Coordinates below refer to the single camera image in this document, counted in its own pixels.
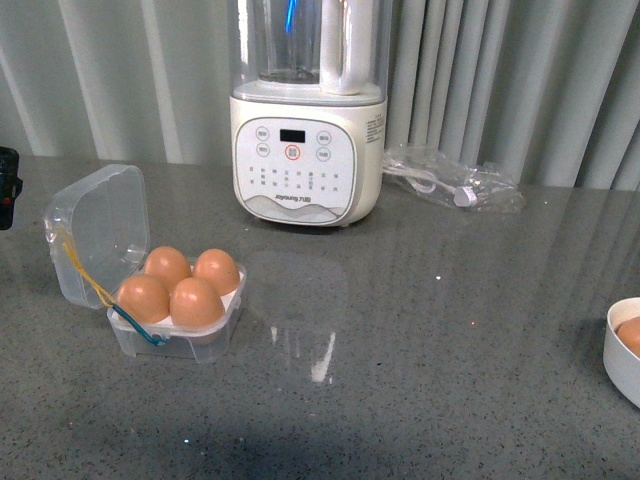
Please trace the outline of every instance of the white bowl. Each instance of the white bowl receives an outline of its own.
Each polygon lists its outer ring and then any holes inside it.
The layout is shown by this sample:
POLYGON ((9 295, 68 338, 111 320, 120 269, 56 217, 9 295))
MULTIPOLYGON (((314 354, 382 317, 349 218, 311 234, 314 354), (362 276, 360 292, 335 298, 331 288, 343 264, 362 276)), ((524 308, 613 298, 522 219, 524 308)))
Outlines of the white bowl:
POLYGON ((623 322, 635 317, 640 317, 640 298, 626 298, 611 306, 607 313, 603 360, 613 384, 636 407, 640 407, 640 358, 616 334, 623 322))

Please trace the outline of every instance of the gray countertop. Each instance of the gray countertop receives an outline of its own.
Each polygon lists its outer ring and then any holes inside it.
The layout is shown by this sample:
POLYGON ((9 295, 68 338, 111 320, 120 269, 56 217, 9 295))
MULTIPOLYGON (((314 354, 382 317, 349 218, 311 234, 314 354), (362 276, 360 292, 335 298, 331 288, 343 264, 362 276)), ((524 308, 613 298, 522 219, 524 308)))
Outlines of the gray countertop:
POLYGON ((104 164, 21 160, 0 232, 0 476, 629 478, 640 411, 602 365, 640 285, 640 195, 529 187, 518 215, 384 185, 340 229, 259 221, 231 170, 140 164, 152 247, 247 269, 213 364, 125 356, 60 292, 41 221, 104 164))

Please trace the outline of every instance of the egg box lid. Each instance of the egg box lid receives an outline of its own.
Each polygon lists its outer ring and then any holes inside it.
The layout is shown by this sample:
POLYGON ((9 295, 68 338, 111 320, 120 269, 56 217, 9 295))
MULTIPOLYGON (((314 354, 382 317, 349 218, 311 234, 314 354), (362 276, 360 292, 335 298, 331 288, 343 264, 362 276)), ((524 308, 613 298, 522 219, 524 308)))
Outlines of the egg box lid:
POLYGON ((132 165, 108 165, 59 191, 43 219, 60 288, 76 305, 103 307, 71 262, 65 243, 75 246, 86 272, 111 294, 142 267, 149 251, 144 179, 132 165))

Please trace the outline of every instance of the plastic egg container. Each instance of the plastic egg container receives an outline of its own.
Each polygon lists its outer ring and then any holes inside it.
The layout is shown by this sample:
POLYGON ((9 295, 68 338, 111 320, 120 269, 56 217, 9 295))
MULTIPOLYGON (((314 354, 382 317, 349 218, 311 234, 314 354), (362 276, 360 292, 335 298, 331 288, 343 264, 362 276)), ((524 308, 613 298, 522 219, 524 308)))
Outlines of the plastic egg container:
MULTIPOLYGON (((71 263, 61 230, 73 239, 78 257, 91 277, 116 295, 120 284, 139 273, 149 253, 150 235, 142 172, 135 166, 109 165, 58 192, 44 214, 46 239, 65 298, 98 309, 103 304, 93 287, 71 263)), ((112 309, 107 318, 122 351, 137 354, 216 360, 226 352, 241 313, 246 271, 238 264, 240 284, 221 297, 223 317, 202 328, 173 325, 170 318, 141 324, 152 337, 166 340, 155 346, 112 309)))

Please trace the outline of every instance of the blender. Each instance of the blender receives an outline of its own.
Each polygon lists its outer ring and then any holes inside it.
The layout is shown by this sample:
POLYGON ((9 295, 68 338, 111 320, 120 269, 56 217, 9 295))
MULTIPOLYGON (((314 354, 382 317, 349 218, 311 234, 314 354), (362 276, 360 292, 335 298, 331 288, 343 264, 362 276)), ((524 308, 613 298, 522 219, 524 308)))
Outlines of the blender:
POLYGON ((230 0, 233 182, 251 214, 344 226, 382 183, 389 0, 230 0))

